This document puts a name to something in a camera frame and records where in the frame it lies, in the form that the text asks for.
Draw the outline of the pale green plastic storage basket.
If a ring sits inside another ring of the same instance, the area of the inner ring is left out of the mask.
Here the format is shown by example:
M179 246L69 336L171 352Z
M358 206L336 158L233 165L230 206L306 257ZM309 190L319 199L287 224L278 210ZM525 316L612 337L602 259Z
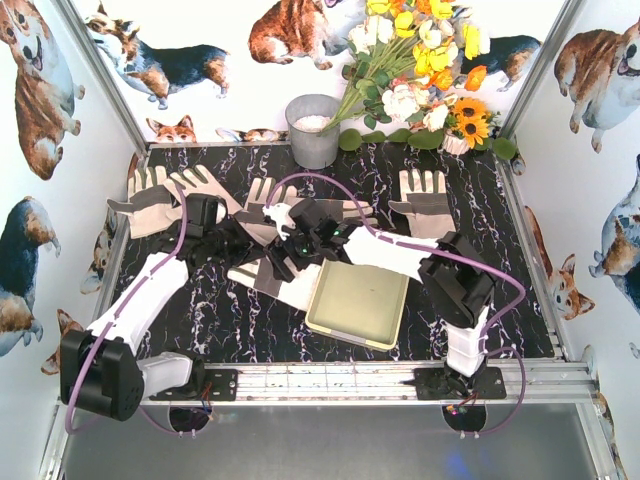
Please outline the pale green plastic storage basket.
M314 333L377 351L396 346L409 278L374 266L324 261L305 324Z

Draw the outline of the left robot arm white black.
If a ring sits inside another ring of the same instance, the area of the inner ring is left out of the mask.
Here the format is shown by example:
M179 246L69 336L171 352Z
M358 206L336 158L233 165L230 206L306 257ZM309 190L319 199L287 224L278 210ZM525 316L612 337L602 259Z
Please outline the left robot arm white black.
M209 264L240 265L257 251L257 242L231 215L224 198L189 195L179 219L156 240L118 300L85 330L62 336L60 398L68 407L66 422L73 422L76 409L125 421L146 398L198 396L206 373L196 354L174 349L140 360L138 349L193 273Z

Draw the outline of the beige work glove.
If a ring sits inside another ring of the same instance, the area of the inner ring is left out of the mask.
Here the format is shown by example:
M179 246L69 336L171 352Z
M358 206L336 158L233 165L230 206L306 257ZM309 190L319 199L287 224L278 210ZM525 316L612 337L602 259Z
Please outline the beige work glove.
M173 172L163 182L163 186L178 202L165 212L169 221L175 221L182 215L182 197L189 198L195 194L205 194L222 198L226 203L227 213L234 215L242 210L242 206L223 188L212 173L203 165L186 168L182 172Z

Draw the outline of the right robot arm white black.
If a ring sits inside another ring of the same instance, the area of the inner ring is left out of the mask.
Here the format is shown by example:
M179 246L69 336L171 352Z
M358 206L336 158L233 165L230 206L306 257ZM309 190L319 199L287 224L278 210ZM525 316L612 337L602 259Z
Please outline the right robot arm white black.
M481 268L465 237L449 232L438 240L416 239L377 230L362 219L338 221L312 198L294 206L265 206L262 212L277 232L265 247L275 279L291 283L319 260L412 278L440 298L436 310L446 322L448 368L467 378L483 368L486 354L480 340L495 279Z

